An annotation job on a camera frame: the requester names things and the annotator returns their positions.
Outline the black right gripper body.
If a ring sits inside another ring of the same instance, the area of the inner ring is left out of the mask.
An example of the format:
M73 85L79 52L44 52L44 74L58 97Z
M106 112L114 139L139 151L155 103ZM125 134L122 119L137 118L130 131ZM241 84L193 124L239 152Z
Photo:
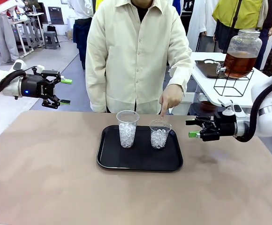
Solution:
M226 116L224 114L214 114L211 117L200 117L202 130L200 138L204 142L217 141L222 136L233 136L235 134L236 116Z

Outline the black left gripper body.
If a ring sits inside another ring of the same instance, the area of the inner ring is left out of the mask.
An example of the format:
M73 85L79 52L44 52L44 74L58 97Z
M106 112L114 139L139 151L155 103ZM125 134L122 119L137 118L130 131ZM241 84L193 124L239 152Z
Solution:
M21 81L21 95L48 99L54 97L54 84L40 75L26 75Z

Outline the person left hand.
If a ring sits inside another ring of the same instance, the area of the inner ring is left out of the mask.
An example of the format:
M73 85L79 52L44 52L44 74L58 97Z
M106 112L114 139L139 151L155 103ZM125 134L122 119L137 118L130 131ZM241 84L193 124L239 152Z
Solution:
M159 103L161 104L160 116L163 118L167 110L180 104L183 98L183 89L178 84L170 84L162 92Z

